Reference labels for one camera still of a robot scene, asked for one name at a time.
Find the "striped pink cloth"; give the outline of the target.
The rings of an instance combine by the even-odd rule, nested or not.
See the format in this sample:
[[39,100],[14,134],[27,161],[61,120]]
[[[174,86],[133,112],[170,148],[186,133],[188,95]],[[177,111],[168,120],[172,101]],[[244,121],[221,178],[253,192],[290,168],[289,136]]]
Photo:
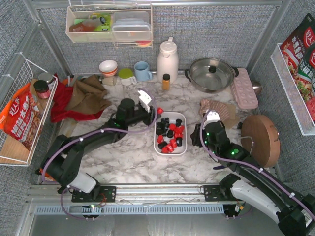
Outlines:
[[236,116],[236,107],[234,105],[207,99],[202,99],[199,104],[200,108],[198,113],[201,116],[203,116],[207,110],[216,111],[226,129],[231,129],[240,121],[240,118]]

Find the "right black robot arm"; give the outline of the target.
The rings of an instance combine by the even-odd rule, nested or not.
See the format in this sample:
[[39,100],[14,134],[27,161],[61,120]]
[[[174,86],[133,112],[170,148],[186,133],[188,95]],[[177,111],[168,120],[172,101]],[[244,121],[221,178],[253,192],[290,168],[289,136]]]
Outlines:
[[221,182],[222,194],[243,200],[268,215],[286,236],[306,236],[315,227],[315,198],[288,187],[230,141],[222,122],[198,123],[193,145],[233,173]]

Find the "white storage tray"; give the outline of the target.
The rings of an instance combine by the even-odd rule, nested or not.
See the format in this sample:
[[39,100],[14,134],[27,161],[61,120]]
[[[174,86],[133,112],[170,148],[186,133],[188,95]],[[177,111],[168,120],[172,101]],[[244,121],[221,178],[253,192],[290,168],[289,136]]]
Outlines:
[[187,122],[179,112],[163,112],[154,125],[154,149],[162,156],[180,156],[187,150]]

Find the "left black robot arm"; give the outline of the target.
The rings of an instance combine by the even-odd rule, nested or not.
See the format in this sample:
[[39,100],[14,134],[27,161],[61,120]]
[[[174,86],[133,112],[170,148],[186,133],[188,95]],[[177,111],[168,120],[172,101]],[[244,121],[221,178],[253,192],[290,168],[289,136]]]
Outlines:
[[100,128],[74,137],[59,135],[41,163],[42,175],[48,174],[64,188],[71,187],[87,194],[96,191],[98,181],[79,170],[83,156],[103,145],[116,143],[127,134],[137,133],[130,130],[133,125],[140,122],[146,126],[154,124],[157,115],[154,101],[146,109],[132,99],[123,99],[117,111]]

